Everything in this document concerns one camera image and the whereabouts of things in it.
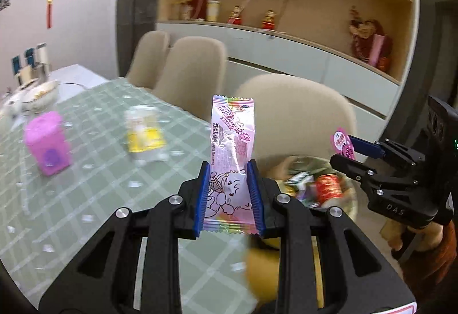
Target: tissue box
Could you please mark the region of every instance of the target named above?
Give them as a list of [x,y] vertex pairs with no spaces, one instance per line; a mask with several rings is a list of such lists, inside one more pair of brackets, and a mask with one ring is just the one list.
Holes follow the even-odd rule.
[[55,111],[33,119],[24,129],[24,143],[44,175],[53,175],[72,163],[70,145]]

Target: human hand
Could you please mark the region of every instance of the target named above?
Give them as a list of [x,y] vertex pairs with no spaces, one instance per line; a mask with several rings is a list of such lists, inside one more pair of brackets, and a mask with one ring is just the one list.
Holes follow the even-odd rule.
[[388,245],[395,251],[402,248],[402,233],[406,230],[415,234],[423,234],[424,237],[420,244],[415,248],[415,251],[425,252],[436,248],[442,241],[444,227],[435,222],[430,223],[424,229],[414,229],[400,222],[388,219],[380,230],[380,235],[388,242]]

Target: white wall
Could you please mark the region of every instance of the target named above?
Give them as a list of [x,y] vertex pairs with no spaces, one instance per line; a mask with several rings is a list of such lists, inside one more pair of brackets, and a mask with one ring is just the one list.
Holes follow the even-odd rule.
[[46,28],[46,0],[11,0],[0,11],[0,93],[15,87],[11,59],[46,42],[54,69],[79,63],[106,77],[118,74],[117,0],[54,0]]

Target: orange sleeve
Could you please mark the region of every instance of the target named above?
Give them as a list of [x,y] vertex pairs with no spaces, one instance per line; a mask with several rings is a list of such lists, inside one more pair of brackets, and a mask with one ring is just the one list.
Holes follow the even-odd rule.
[[414,252],[401,264],[404,281],[418,303],[429,299],[430,293],[447,275],[457,256],[457,240],[453,222],[444,226],[441,244],[427,252]]

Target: green plaid tablecloth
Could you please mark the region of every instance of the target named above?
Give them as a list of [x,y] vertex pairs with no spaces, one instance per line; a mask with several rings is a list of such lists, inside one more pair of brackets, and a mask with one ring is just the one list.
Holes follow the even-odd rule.
[[[139,166],[125,148],[124,111],[159,111],[167,161]],[[0,140],[0,259],[34,304],[82,245],[119,207],[138,211],[178,192],[209,159],[210,127],[119,78],[56,106],[72,146],[73,165],[45,177],[22,141],[22,129]],[[179,241],[185,314],[249,313],[242,235],[203,232]],[[140,295],[136,294],[138,308]]]

